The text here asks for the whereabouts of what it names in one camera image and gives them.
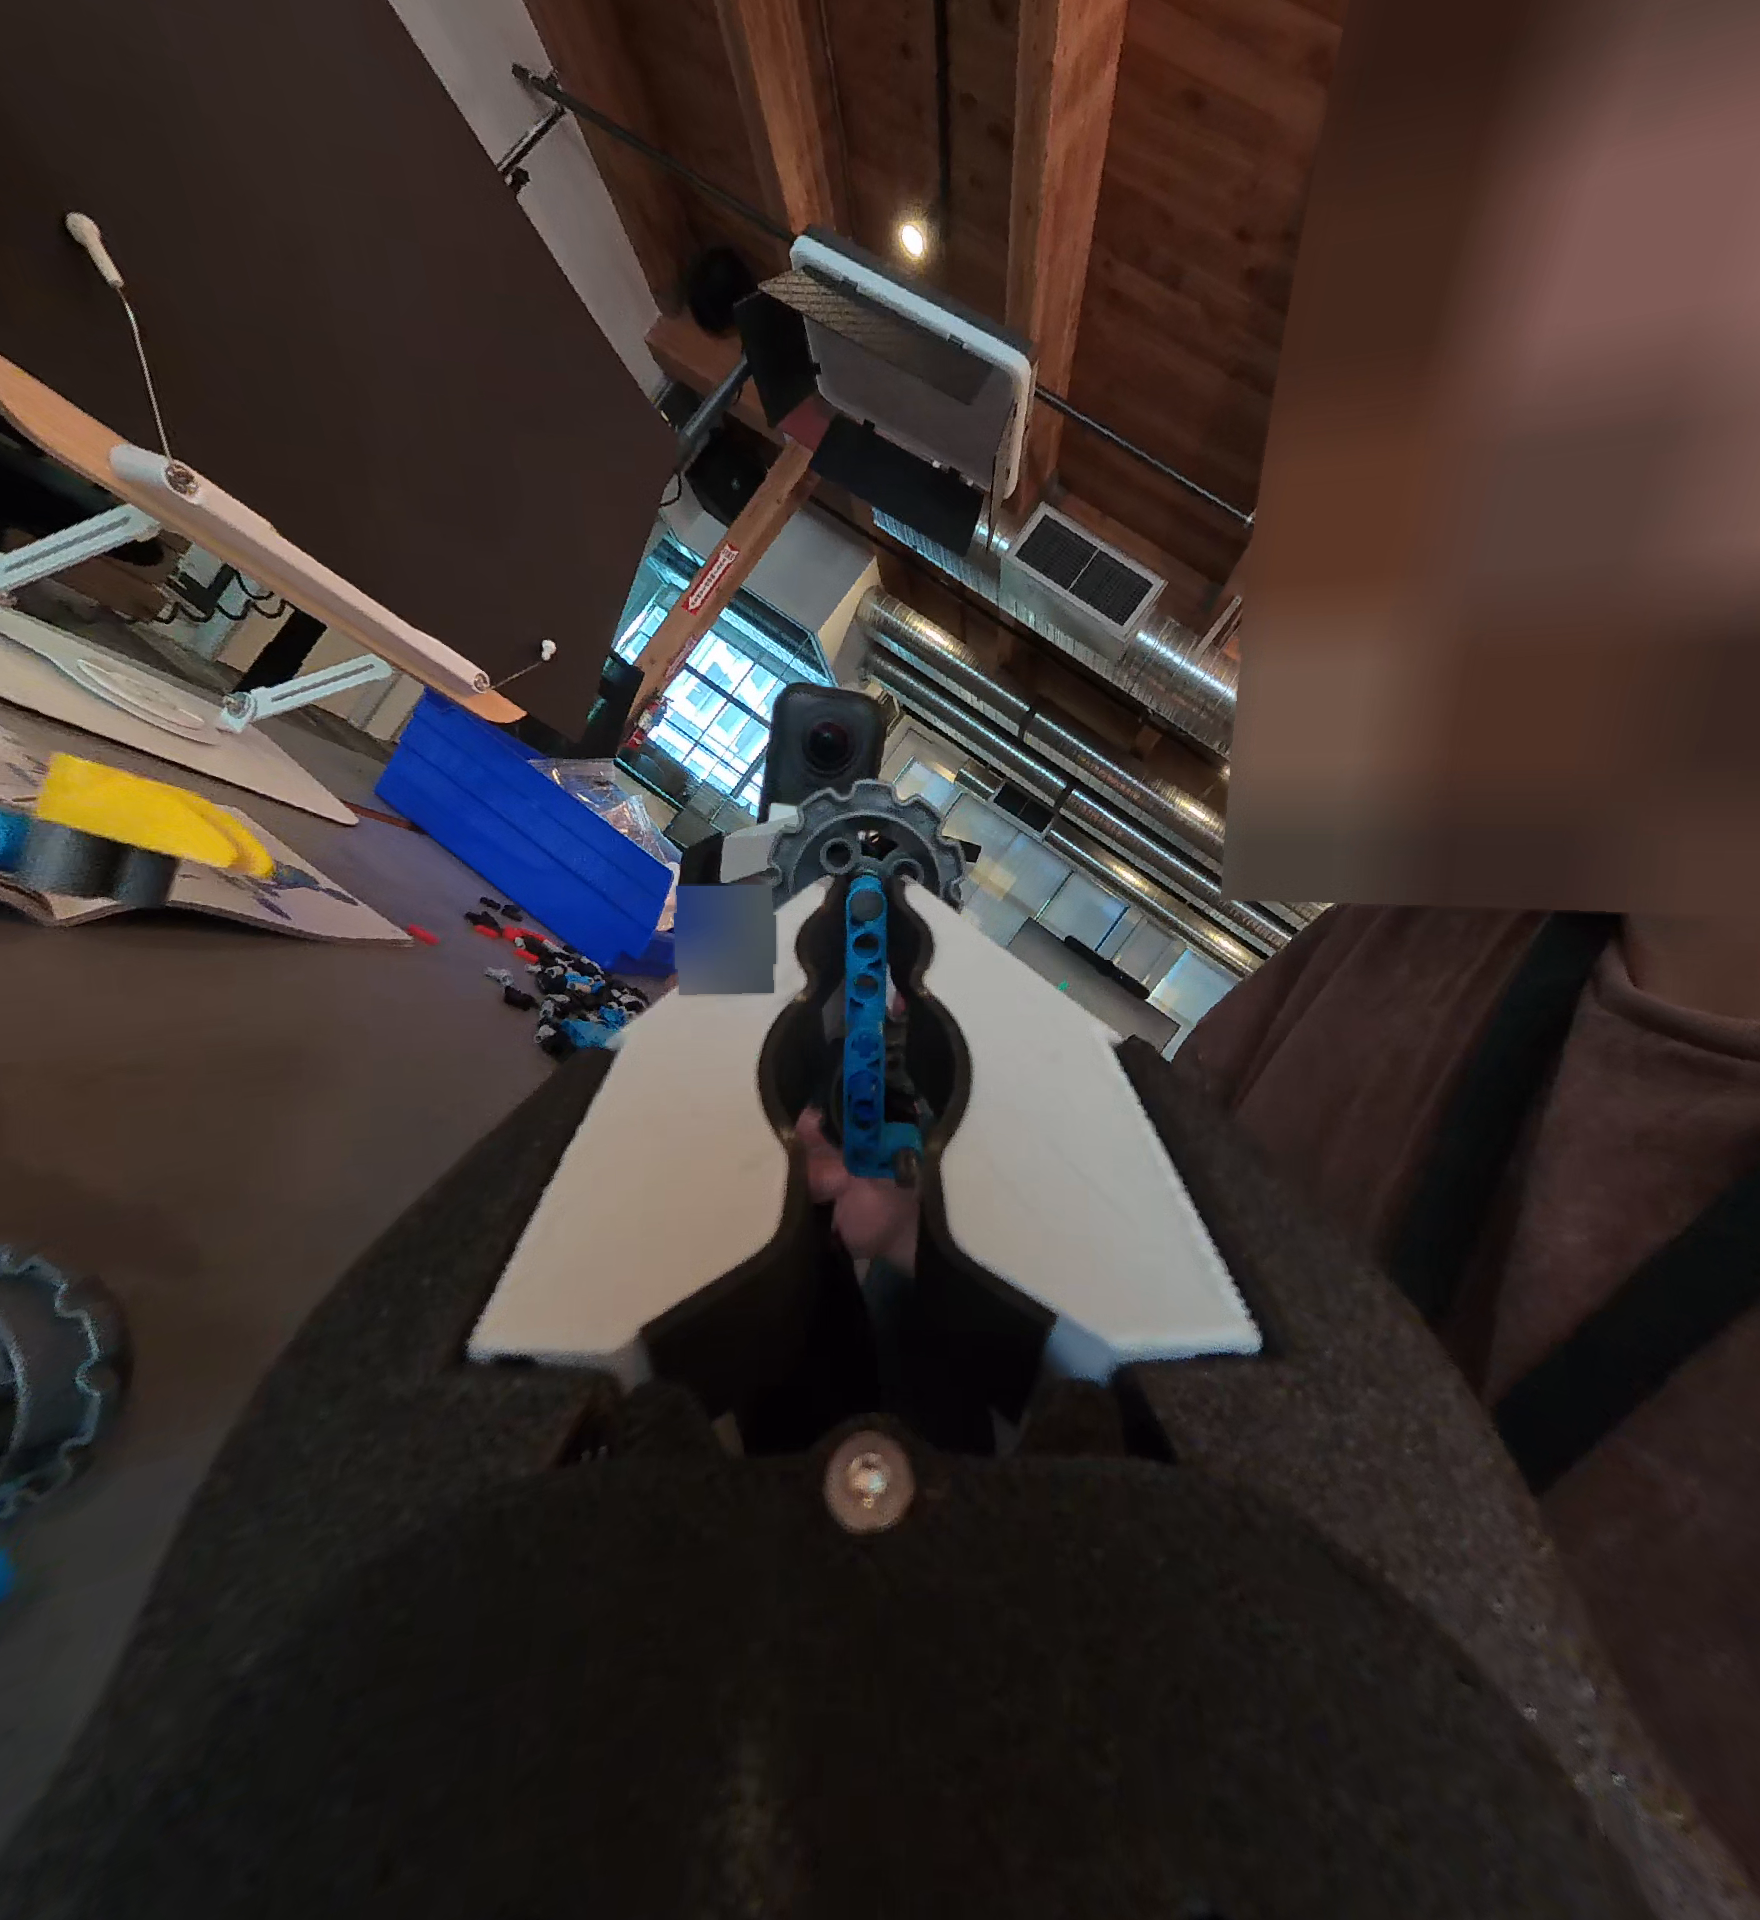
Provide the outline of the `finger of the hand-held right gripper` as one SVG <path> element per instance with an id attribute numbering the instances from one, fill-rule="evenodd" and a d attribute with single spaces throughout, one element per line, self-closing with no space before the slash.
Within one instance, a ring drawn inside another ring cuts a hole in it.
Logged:
<path id="1" fill-rule="evenodd" d="M 766 884 L 775 903 L 790 897 L 774 861 L 774 844 L 794 821 L 794 810 L 769 810 L 764 822 L 734 829 L 722 840 L 720 885 Z"/>

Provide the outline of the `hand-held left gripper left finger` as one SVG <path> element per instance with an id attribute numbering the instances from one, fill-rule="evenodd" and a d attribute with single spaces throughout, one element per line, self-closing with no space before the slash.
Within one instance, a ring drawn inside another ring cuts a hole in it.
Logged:
<path id="1" fill-rule="evenodd" d="M 673 990 L 597 1057 L 604 1075 L 467 1336 L 472 1361 L 802 1367 L 810 1205 L 760 1060 L 808 989 L 797 936 L 827 901 L 815 881 L 774 910 L 769 990 Z"/>

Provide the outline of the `blue toy building beam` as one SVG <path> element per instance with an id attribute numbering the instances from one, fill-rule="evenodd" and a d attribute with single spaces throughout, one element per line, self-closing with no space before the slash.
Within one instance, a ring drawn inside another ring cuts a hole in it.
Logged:
<path id="1" fill-rule="evenodd" d="M 892 1088 L 895 1054 L 888 1015 L 888 897 L 874 872 L 854 874 L 844 892 L 842 1052 L 838 1133 L 844 1171 L 854 1180 L 915 1190 L 921 1130 L 913 1092 Z"/>

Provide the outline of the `person's right hand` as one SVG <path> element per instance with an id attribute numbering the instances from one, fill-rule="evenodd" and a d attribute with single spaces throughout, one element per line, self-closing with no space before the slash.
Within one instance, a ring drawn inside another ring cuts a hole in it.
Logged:
<path id="1" fill-rule="evenodd" d="M 898 1275 L 915 1271 L 917 1193 L 892 1181 L 853 1175 L 842 1147 L 829 1140 L 819 1107 L 796 1119 L 808 1193 L 827 1209 L 830 1229 L 849 1260 L 871 1269 L 882 1264 Z"/>

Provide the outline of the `clear plastic parts bag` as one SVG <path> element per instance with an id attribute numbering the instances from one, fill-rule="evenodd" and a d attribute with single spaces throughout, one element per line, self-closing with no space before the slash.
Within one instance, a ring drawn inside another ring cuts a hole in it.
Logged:
<path id="1" fill-rule="evenodd" d="M 643 797 L 625 780 L 617 761 L 546 756 L 535 759 L 532 766 L 609 829 L 677 872 L 679 852 L 674 844 L 656 827 Z"/>

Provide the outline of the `pile of small toy parts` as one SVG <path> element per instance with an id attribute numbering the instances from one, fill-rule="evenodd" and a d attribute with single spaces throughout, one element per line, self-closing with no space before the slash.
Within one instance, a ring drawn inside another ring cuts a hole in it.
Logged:
<path id="1" fill-rule="evenodd" d="M 553 1065 L 617 1050 L 654 1002 L 639 985 L 535 930 L 512 901 L 482 897 L 461 920 L 487 947 L 483 977 L 498 1000 L 527 1018 L 533 1047 Z"/>

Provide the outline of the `blue plastic bin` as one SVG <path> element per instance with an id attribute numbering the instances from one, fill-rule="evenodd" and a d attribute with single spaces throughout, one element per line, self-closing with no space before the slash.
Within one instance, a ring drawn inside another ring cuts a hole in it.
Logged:
<path id="1" fill-rule="evenodd" d="M 539 768 L 533 748 L 419 693 L 377 794 L 494 892 L 610 972 L 667 977 L 673 869 Z"/>

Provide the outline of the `ceiling vent grille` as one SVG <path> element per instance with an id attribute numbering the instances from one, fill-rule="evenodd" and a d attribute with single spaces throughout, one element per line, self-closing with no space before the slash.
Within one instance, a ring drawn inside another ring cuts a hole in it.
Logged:
<path id="1" fill-rule="evenodd" d="M 1165 579 L 1039 503 L 1008 539 L 1003 581 L 1016 582 L 1061 631 L 1116 657 L 1156 611 Z"/>

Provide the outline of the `white ceiling unit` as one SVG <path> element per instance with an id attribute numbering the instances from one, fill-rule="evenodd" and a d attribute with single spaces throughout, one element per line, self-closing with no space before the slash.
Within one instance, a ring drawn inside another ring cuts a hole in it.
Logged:
<path id="1" fill-rule="evenodd" d="M 1036 402 L 1032 349 L 824 228 L 735 306 L 771 419 L 815 391 L 913 460 L 958 476 L 989 508 L 1018 493 Z"/>

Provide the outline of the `instruction booklet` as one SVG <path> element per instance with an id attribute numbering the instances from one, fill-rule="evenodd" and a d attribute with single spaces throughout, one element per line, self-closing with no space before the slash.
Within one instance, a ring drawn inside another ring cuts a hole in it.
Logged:
<path id="1" fill-rule="evenodd" d="M 192 910 L 325 944 L 407 934 L 244 812 L 0 726 L 0 905 L 43 927 Z"/>

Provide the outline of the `person's brown shirt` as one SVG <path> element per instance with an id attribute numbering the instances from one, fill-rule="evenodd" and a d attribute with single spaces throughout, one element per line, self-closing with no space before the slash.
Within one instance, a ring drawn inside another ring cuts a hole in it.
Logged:
<path id="1" fill-rule="evenodd" d="M 1174 1066 L 1451 1355 L 1760 1891 L 1760 922 L 1332 905 Z"/>

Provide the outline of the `blue grey toy robot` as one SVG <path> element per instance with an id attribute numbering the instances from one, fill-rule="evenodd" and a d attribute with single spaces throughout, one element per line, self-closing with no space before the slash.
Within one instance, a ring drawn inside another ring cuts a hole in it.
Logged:
<path id="1" fill-rule="evenodd" d="M 236 814 L 73 754 L 48 761 L 27 804 L 0 802 L 0 877 L 42 896 L 154 907 L 183 863 L 276 875 Z M 119 1407 L 122 1359 L 122 1318 L 103 1286 L 0 1247 L 0 1525 L 75 1479 Z M 11 1585 L 0 1545 L 0 1602 Z"/>

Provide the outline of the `dark divider panel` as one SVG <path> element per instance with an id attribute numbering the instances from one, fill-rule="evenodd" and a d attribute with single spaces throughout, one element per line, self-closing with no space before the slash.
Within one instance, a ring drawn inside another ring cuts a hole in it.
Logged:
<path id="1" fill-rule="evenodd" d="M 374 2 L 0 2 L 0 355 L 579 736 L 674 455 Z"/>

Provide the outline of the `wooden post red label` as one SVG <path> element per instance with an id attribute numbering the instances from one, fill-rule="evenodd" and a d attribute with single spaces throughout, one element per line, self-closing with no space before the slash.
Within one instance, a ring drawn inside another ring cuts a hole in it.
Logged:
<path id="1" fill-rule="evenodd" d="M 651 718 L 695 645 L 808 503 L 816 487 L 815 454 L 816 448 L 797 440 L 783 442 L 751 498 L 697 566 L 688 589 L 674 596 L 637 657 L 640 680 L 630 698 L 623 738 L 634 736 Z"/>

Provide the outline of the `silver air duct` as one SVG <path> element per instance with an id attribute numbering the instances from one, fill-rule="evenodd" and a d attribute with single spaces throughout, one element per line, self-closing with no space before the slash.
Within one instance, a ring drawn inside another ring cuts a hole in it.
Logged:
<path id="1" fill-rule="evenodd" d="M 1057 701 L 996 676 L 963 639 L 885 589 L 867 589 L 854 613 L 872 681 L 960 744 L 988 761 L 1059 816 L 1076 819 L 1118 850 L 1129 847 L 1177 893 L 1271 945 L 1281 927 L 1258 905 L 1231 901 L 1223 885 L 1223 819 L 1204 793 L 1085 726 Z"/>

